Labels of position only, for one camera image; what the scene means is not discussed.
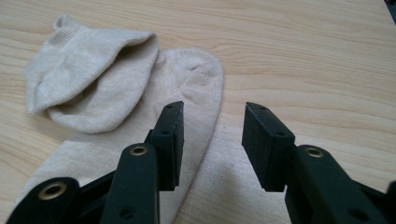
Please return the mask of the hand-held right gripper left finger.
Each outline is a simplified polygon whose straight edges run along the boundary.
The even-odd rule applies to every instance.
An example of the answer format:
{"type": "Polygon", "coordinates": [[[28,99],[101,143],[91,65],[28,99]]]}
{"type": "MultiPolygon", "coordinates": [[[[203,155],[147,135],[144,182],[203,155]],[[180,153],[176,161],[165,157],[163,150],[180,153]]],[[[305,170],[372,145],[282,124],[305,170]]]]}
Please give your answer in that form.
{"type": "Polygon", "coordinates": [[[166,105],[146,142],[156,149],[159,190],[173,191],[179,185],[184,146],[184,103],[166,105]]]}

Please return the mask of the beige ankle sock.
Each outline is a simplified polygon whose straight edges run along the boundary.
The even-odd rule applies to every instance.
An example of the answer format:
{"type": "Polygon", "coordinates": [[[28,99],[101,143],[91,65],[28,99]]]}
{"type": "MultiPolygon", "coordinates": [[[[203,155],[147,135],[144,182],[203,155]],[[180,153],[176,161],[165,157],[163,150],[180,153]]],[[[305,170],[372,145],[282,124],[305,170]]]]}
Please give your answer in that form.
{"type": "Polygon", "coordinates": [[[251,187],[252,171],[239,145],[239,126],[219,126],[223,72],[220,61],[198,49],[159,50],[136,106],[114,130],[65,140],[30,177],[38,183],[70,176],[85,185],[113,170],[120,152],[143,140],[162,108],[184,103],[185,145],[181,183],[161,195],[161,222],[171,224],[289,224],[279,194],[251,187]]]}
{"type": "Polygon", "coordinates": [[[80,133],[116,129],[146,88],[159,53],[154,33],[93,29],[67,15],[24,70],[26,107],[80,133]]]}

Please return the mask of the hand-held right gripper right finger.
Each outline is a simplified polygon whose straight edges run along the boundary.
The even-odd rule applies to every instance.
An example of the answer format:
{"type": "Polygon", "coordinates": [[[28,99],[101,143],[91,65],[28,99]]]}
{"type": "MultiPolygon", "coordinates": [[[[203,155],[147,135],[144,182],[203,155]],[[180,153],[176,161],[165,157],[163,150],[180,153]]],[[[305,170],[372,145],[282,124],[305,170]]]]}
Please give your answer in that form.
{"type": "Polygon", "coordinates": [[[287,157],[294,141],[294,134],[269,108],[246,103],[242,146],[265,191],[284,190],[287,157]]]}

